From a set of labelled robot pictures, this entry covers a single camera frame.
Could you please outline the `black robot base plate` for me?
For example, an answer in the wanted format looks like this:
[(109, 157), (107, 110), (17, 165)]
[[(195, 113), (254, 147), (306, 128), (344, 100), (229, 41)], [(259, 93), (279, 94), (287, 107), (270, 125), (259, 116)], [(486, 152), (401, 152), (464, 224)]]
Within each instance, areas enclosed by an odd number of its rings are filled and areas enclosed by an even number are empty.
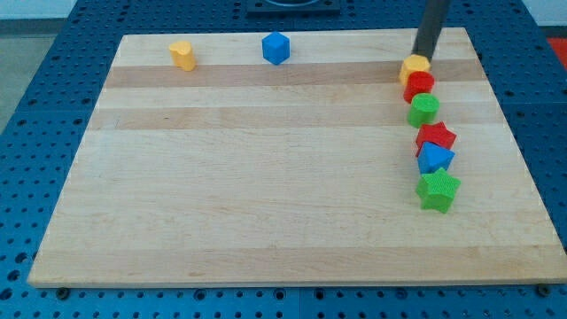
[(269, 14), (331, 13), (339, 14), (340, 0), (245, 0), (247, 16)]

